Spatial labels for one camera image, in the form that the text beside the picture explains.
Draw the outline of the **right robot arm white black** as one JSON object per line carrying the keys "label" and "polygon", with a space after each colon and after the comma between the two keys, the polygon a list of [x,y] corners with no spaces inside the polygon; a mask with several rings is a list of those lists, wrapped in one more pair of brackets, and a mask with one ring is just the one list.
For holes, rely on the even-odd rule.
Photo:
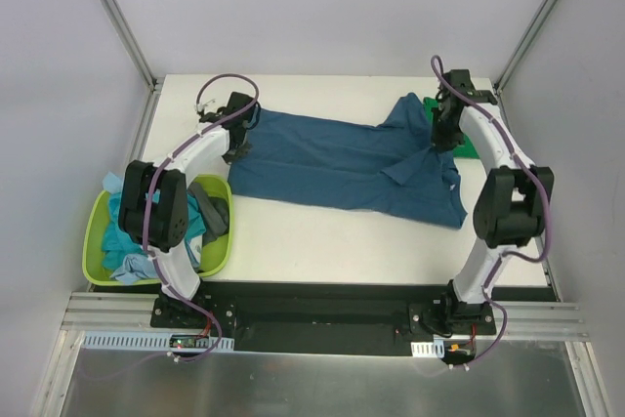
{"label": "right robot arm white black", "polygon": [[497,100],[479,90],[467,69],[433,69],[439,80],[433,111],[432,146],[450,152],[471,142],[486,180],[473,212],[476,242],[460,272],[449,281],[438,304],[425,314],[446,335],[462,333],[491,313],[495,281],[521,248],[546,233],[555,175],[519,148],[506,127]]}

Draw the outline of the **dark blue t shirt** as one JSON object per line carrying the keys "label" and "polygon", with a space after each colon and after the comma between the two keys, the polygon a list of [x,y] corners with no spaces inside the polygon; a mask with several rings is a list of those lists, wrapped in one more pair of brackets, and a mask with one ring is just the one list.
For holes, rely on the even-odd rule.
{"label": "dark blue t shirt", "polygon": [[413,93],[375,126],[265,110],[248,138],[249,153],[229,169],[237,195],[448,229],[465,222],[453,155],[432,147],[430,119]]}

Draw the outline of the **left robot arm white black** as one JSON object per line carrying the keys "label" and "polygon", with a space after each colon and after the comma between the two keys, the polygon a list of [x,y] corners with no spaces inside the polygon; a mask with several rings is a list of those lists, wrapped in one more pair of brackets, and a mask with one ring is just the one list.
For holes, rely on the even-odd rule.
{"label": "left robot arm white black", "polygon": [[233,92],[225,108],[167,153],[160,163],[133,160],[123,179],[118,225],[142,246],[161,282],[175,300],[172,315],[183,327],[199,326],[205,303],[196,298],[200,277],[186,249],[188,187],[214,160],[235,155],[246,144],[247,124],[258,98]]}

